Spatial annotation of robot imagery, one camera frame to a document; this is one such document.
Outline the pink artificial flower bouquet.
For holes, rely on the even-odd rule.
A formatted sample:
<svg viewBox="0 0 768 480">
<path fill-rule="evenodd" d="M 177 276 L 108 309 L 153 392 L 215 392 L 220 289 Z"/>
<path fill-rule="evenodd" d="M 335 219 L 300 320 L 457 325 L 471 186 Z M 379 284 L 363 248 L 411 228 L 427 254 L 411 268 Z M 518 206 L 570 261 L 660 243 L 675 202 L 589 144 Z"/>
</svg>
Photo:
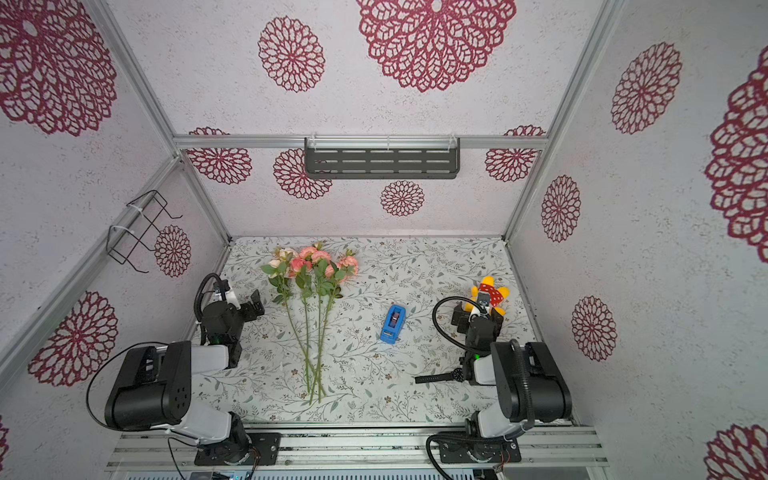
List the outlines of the pink artificial flower bouquet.
<svg viewBox="0 0 768 480">
<path fill-rule="evenodd" d="M 302 356 L 306 401 L 313 405 L 327 396 L 323 385 L 323 351 L 331 312 L 343 297 L 342 284 L 358 274 L 359 261 L 351 249 L 335 255 L 316 242 L 300 250 L 278 247 L 261 266 L 275 291 L 274 302 L 284 310 Z"/>
</svg>

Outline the blue tape dispenser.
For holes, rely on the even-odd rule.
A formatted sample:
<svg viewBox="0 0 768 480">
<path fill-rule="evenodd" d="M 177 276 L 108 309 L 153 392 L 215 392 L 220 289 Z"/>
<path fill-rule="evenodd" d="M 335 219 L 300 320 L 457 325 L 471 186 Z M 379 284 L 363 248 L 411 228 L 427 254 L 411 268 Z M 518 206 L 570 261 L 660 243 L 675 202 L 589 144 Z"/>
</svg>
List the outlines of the blue tape dispenser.
<svg viewBox="0 0 768 480">
<path fill-rule="evenodd" d="M 380 340 L 389 345 L 394 345 L 406 319 L 406 310 L 399 305 L 392 305 L 385 317 L 380 333 Z"/>
</svg>

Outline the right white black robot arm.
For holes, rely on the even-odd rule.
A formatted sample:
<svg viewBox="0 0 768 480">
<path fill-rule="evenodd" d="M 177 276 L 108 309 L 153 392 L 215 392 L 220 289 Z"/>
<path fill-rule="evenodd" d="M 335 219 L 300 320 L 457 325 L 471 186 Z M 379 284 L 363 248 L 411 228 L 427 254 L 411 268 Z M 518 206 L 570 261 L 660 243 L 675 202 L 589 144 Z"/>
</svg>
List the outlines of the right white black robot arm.
<svg viewBox="0 0 768 480">
<path fill-rule="evenodd" d="M 473 386 L 493 387 L 496 400 L 465 422 L 470 438 L 519 436 L 536 422 L 549 423 L 571 415 L 570 392 L 543 342 L 498 339 L 501 315 L 482 313 L 465 304 L 454 307 L 451 325 L 465 336 L 460 366 L 449 378 Z"/>
</svg>

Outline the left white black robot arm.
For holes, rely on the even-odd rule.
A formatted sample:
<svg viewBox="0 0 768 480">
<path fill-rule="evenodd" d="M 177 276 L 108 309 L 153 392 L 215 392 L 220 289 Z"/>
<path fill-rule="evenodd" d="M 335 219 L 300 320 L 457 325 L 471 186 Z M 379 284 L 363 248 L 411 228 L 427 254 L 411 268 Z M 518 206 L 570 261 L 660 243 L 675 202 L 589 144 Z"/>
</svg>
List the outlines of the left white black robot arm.
<svg viewBox="0 0 768 480">
<path fill-rule="evenodd" d="M 238 304 L 229 291 L 224 300 L 206 305 L 200 313 L 205 345 L 186 340 L 127 351 L 105 405 L 106 425 L 123 432 L 162 430 L 186 438 L 197 449 L 198 465 L 254 465 L 260 452 L 241 417 L 196 399 L 192 377 L 238 365 L 243 326 L 265 313 L 260 292 Z"/>
</svg>

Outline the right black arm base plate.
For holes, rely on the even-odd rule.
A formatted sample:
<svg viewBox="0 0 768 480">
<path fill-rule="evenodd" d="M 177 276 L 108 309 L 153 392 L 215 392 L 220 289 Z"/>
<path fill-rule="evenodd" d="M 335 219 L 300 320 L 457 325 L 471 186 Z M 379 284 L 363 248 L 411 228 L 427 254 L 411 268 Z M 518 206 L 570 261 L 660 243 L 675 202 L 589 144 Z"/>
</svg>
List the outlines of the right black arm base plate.
<svg viewBox="0 0 768 480">
<path fill-rule="evenodd" d="M 490 441 L 454 432 L 439 432 L 435 442 L 445 464 L 501 464 L 522 460 L 516 440 Z"/>
</svg>

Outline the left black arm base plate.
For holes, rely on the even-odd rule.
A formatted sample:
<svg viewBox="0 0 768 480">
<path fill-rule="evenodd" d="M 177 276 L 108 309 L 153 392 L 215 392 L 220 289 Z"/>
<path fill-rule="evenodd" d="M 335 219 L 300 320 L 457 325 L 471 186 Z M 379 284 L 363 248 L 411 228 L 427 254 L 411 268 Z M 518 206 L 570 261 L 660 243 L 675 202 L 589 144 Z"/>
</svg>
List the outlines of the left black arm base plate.
<svg viewBox="0 0 768 480">
<path fill-rule="evenodd" d="M 207 466 L 271 466 L 280 449 L 279 433 L 246 433 L 197 449 L 193 464 Z"/>
</svg>

